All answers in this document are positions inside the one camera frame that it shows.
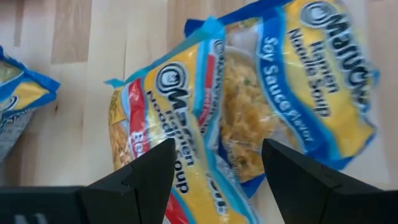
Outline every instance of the red stripe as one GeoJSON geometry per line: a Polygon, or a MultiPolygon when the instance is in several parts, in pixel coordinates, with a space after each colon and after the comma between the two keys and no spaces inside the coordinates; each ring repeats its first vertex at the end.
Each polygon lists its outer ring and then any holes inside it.
{"type": "Polygon", "coordinates": [[[129,85],[130,104],[130,143],[134,158],[137,158],[150,149],[145,132],[145,101],[141,88],[141,79],[129,85]]]}
{"type": "Polygon", "coordinates": [[[188,224],[188,219],[184,211],[172,194],[170,194],[169,201],[167,202],[166,218],[171,224],[188,224]]]}
{"type": "Polygon", "coordinates": [[[215,63],[216,63],[216,58],[212,55],[209,55],[207,57],[207,68],[206,68],[206,77],[205,77],[205,101],[203,105],[203,111],[198,119],[199,126],[201,126],[205,122],[211,107],[211,86],[213,85],[215,63]]]}

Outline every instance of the wooden surface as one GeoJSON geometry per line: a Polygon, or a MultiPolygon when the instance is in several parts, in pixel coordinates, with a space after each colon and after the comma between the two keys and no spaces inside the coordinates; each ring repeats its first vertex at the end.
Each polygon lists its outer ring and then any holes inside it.
{"type": "MultiPolygon", "coordinates": [[[[365,1],[346,2],[358,27],[369,34],[368,50],[381,68],[379,100],[374,104],[381,134],[374,149],[365,151],[345,172],[386,189],[397,188],[398,106],[392,93],[398,87],[394,66],[398,2],[371,1],[366,9],[365,1]]],[[[103,81],[123,79],[177,45],[187,17],[220,16],[248,2],[0,1],[0,44],[30,68],[62,83],[56,102],[36,112],[9,156],[9,183],[89,184],[112,172],[107,121],[113,90],[103,81]]],[[[269,223],[282,222],[266,182],[253,203],[269,223]]]]}

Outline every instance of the ramen noodle soup package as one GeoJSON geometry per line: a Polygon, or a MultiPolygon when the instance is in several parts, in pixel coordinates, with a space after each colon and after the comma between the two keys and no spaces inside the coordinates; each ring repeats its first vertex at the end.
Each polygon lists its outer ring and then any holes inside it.
{"type": "Polygon", "coordinates": [[[33,111],[53,101],[59,86],[6,55],[0,46],[0,162],[25,129],[33,111]]]}
{"type": "MultiPolygon", "coordinates": [[[[219,155],[248,195],[263,179],[264,138],[342,169],[376,131],[367,113],[379,74],[341,1],[261,2],[220,18],[227,40],[219,155]]],[[[188,20],[185,33],[200,24],[188,20]]]]}
{"type": "Polygon", "coordinates": [[[125,82],[107,82],[115,87],[109,108],[115,169],[175,139],[175,178],[165,213],[171,223],[259,223],[233,172],[216,154],[224,36],[222,24],[209,18],[125,82]],[[198,123],[206,124],[204,135],[198,123]]]}

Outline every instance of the logo circle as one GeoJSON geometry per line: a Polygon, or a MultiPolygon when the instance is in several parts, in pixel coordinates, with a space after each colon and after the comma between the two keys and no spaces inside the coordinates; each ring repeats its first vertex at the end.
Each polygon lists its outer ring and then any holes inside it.
{"type": "Polygon", "coordinates": [[[303,24],[308,27],[322,28],[328,24],[329,18],[336,13],[336,8],[328,2],[315,1],[303,6],[300,18],[303,24]]]}
{"type": "Polygon", "coordinates": [[[179,62],[168,63],[156,75],[156,88],[163,94],[175,88],[185,88],[186,82],[186,69],[179,62]]]}
{"type": "Polygon", "coordinates": [[[12,110],[15,105],[17,105],[19,101],[19,96],[11,96],[10,98],[6,99],[5,102],[0,103],[0,112],[6,112],[12,110]]]}

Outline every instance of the wooden table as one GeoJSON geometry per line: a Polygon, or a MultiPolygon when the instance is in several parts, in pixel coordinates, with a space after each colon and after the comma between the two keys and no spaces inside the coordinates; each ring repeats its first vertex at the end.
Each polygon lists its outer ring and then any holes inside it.
{"type": "MultiPolygon", "coordinates": [[[[0,44],[30,68],[62,83],[56,102],[36,112],[9,156],[9,183],[89,184],[112,172],[107,122],[113,90],[103,81],[126,78],[178,44],[183,39],[187,17],[220,16],[248,2],[0,1],[0,44]]],[[[376,120],[382,118],[378,122],[382,134],[345,172],[384,189],[396,188],[398,174],[392,171],[398,170],[398,163],[394,162],[398,158],[394,147],[398,139],[398,106],[391,93],[398,87],[393,67],[398,50],[394,28],[398,2],[346,2],[355,23],[370,34],[371,49],[367,50],[382,70],[373,114],[376,120]]],[[[283,223],[267,182],[253,203],[270,223],[283,223]]]]}

